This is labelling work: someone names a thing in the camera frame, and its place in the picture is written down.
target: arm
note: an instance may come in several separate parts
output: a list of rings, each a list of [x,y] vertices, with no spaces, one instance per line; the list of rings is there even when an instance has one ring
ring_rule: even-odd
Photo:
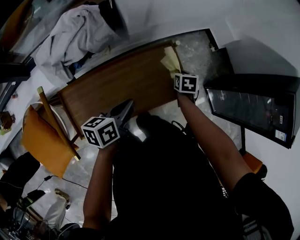
[[[198,143],[212,164],[222,184],[232,191],[236,183],[251,173],[232,140],[210,121],[188,97],[178,94],[181,111]]]
[[[105,229],[111,221],[115,143],[100,149],[83,204],[83,227]]]

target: marble floor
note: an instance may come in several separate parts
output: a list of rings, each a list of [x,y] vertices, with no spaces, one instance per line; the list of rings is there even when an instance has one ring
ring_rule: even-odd
[[[210,41],[206,33],[204,31],[198,31],[171,37],[170,39],[173,41],[180,41],[180,45],[177,46],[177,52],[183,68],[192,74],[199,75],[200,93],[196,101],[196,105],[209,119],[223,129],[234,141],[237,148],[240,149],[240,127],[211,114],[210,105],[203,89],[203,81],[216,78],[224,70],[224,66],[221,66],[222,64],[220,64],[220,62],[216,62],[216,59],[219,57],[216,57],[214,54],[217,54],[217,52],[211,52],[210,50]],[[177,101],[173,101],[153,109],[150,113],[158,115],[168,122],[175,120],[184,126],[186,124],[186,120],[184,119],[180,108],[177,106]],[[145,138],[141,130],[138,129],[135,118],[132,118],[128,122],[128,129],[133,134],[141,138],[141,140]],[[15,157],[18,157],[25,152],[24,147],[21,146],[21,138],[22,133],[20,132],[9,146]],[[79,162],[75,161],[75,159],[71,160],[64,174],[64,178],[87,188],[98,154],[98,149],[88,145],[85,140],[78,140],[76,144],[80,147],[78,152],[82,158]],[[37,189],[43,182],[44,178],[49,175],[52,174],[41,166],[32,179],[25,185],[23,196],[26,196],[29,192]],[[32,208],[44,217],[50,206],[56,201],[56,195],[54,192],[55,188],[59,188],[60,190],[68,193],[71,199],[71,206],[66,211],[65,218],[61,226],[70,222],[82,225],[84,220],[83,201],[87,190],[81,186],[69,183],[59,178],[51,178],[41,185],[39,189],[44,190],[46,194],[36,201],[32,205]],[[112,201],[112,218],[115,218],[117,215],[116,206],[114,201]]]

